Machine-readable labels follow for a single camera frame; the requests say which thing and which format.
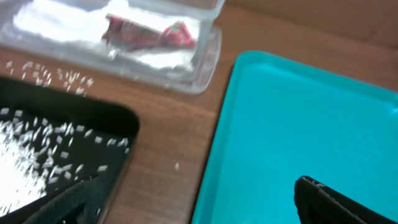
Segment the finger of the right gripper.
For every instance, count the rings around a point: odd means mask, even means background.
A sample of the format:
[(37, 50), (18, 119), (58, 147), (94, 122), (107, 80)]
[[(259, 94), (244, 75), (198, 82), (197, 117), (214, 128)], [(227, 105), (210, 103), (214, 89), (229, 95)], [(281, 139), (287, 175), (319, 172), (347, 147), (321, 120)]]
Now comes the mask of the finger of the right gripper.
[(301, 224), (397, 224), (309, 176), (294, 185)]

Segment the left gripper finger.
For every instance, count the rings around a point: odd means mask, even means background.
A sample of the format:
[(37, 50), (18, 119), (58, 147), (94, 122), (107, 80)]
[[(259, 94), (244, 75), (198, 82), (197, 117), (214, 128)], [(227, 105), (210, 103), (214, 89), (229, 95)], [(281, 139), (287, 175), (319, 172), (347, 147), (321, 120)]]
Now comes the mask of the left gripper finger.
[(75, 180), (3, 217), (1, 224), (96, 223), (106, 196), (102, 177)]

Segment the red snack wrapper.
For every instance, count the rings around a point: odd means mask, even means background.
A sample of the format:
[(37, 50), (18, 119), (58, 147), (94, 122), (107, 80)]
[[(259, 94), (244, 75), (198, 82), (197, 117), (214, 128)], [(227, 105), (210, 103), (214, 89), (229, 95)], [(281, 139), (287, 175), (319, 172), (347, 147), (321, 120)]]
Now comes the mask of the red snack wrapper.
[(177, 21), (165, 29), (157, 31), (128, 19), (108, 14), (109, 26), (102, 36), (107, 44), (117, 45), (129, 51), (170, 47), (172, 49), (195, 48), (197, 41), (182, 21)]

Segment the white napkin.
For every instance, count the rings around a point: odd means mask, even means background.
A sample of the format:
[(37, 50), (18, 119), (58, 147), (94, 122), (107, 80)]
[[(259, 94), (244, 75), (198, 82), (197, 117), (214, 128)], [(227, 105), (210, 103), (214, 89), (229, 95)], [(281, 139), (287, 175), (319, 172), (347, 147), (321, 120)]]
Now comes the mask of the white napkin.
[(177, 21), (188, 27), (193, 38), (199, 42), (200, 22), (187, 16), (169, 16), (158, 12), (132, 7), (127, 1), (110, 1), (99, 9), (86, 10), (60, 1), (32, 1), (22, 6), (13, 17), (16, 28), (56, 43), (72, 45), (93, 52), (108, 60), (121, 57), (146, 65), (154, 70), (193, 70), (195, 48), (172, 49), (156, 47), (129, 51), (102, 40), (109, 26), (108, 14), (116, 15), (157, 31)]

